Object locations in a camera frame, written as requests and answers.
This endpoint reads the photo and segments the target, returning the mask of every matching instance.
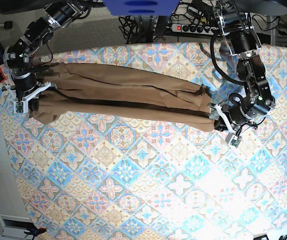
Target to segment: folded fabric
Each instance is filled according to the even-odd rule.
[[[65,112],[187,124],[210,132],[211,97],[206,88],[179,78],[122,66],[60,63],[45,82],[57,91],[41,93],[38,111],[30,117],[49,124]]]

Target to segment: power strip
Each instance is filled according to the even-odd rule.
[[[174,23],[171,26],[171,30],[174,33],[186,33],[186,34],[202,34],[202,35],[210,35],[212,36],[214,34],[214,31],[218,30],[217,27],[210,27],[210,26],[206,26],[204,27],[202,30],[198,29],[203,27],[202,25],[198,25],[195,31],[191,31],[192,27],[196,28],[195,24],[180,24],[180,23]]]

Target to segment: brown pants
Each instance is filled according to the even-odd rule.
[[[69,98],[50,90],[41,93],[39,110],[30,116],[44,124],[71,111],[177,122],[205,132],[214,129],[214,120],[208,118],[211,97],[203,86],[113,65],[61,63],[51,69],[53,74],[44,81],[57,84]]]

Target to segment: patterned tablecloth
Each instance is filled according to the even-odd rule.
[[[209,52],[206,43],[154,43],[60,53],[53,61],[170,75],[226,101],[236,86],[214,70]],[[264,46],[260,55],[276,108],[242,134],[238,149],[223,133],[174,122],[67,112],[44,125],[13,114],[0,85],[9,160],[28,215],[47,228],[40,239],[246,240],[287,227],[287,48]],[[220,67],[235,78],[236,59],[222,57]]]

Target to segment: tile pattern fabric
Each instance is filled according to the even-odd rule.
[[[221,55],[219,65],[236,78],[237,59]],[[276,108],[243,132],[238,149],[225,133],[175,122],[67,112],[43,125],[14,114],[0,84],[13,173],[31,220],[47,228],[39,239],[246,240],[287,227],[287,48],[263,46],[260,55]],[[53,61],[182,78],[208,86],[215,103],[243,92],[214,70],[207,43],[94,48]]]

